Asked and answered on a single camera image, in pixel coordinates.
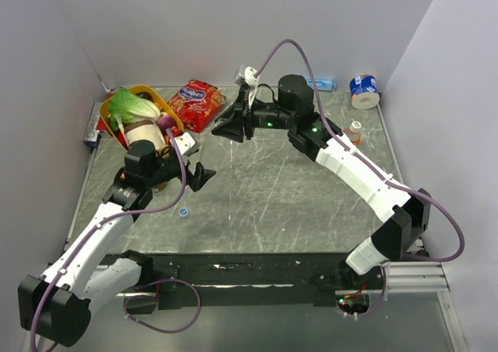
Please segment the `orange juice plastic bottle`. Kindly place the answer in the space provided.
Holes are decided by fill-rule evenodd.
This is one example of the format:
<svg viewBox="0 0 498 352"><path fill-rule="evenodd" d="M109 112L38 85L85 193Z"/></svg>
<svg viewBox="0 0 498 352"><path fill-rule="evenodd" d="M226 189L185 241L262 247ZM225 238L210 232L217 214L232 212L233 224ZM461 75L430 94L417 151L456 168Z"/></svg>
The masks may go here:
<svg viewBox="0 0 498 352"><path fill-rule="evenodd" d="M349 138L354 146L358 146L362 138L362 125L359 121L352 121L349 127L345 127L342 132Z"/></svg>

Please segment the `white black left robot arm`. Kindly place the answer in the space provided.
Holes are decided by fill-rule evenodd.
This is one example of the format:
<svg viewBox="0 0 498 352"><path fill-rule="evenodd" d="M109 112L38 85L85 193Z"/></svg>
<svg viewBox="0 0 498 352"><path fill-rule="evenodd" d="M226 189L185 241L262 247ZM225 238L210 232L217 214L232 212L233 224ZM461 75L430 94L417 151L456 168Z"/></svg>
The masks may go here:
<svg viewBox="0 0 498 352"><path fill-rule="evenodd" d="M18 287L19 319L30 336L30 350L38 351L39 339L55 346L73 346L85 333L92 316L115 295L133 287L144 291L153 285L153 261L139 252L125 252L100 274L95 270L113 243L137 219L154 211L148 205L153 189L181 181L180 190L199 190L212 171L197 163L189 171L184 145L172 141L168 157L154 145L139 140L128 147L124 165L106 190L101 204L84 231L39 276L26 276Z"/></svg>

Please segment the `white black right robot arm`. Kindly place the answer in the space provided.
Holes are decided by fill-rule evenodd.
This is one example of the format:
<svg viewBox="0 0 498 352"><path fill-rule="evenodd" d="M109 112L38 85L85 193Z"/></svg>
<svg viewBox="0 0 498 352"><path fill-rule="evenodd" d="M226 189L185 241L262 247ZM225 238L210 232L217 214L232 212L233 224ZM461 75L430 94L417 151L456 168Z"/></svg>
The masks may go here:
<svg viewBox="0 0 498 352"><path fill-rule="evenodd" d="M430 203L426 192L400 191L398 183L388 184L391 175L371 160L361 160L362 153L349 138L314 110L314 91L303 76L281 77L271 102L256 98L257 87L248 78L240 78L238 85L237 98L216 119L214 136L242 143L257 128L285 130L295 149L342 179L381 221L342 261L342 283L355 289L375 266L400 260L427 229Z"/></svg>

